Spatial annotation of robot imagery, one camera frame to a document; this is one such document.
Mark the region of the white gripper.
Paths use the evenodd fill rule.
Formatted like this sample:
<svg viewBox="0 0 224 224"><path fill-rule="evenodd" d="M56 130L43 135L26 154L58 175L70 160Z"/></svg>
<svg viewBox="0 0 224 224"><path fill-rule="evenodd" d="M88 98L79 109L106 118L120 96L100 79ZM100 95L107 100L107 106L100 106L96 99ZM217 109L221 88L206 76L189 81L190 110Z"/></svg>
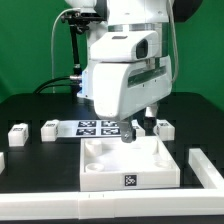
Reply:
<svg viewBox="0 0 224 224"><path fill-rule="evenodd" d="M99 63L93 71L95 112L100 119L120 121L121 140L131 143L136 130L126 118L169 95L171 79L169 56L160 58L154 69L145 61Z"/></svg>

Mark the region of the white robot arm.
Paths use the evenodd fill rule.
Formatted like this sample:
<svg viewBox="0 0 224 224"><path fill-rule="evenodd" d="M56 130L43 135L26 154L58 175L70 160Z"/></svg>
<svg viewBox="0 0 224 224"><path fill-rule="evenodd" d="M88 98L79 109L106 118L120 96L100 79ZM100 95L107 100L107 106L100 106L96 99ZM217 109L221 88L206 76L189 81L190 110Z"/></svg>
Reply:
<svg viewBox="0 0 224 224"><path fill-rule="evenodd" d="M136 139L132 116L154 108L177 79L175 24L185 22L203 0L65 0L77 34L87 35L87 66L78 94L94 103L97 116L115 121L126 143Z"/></svg>

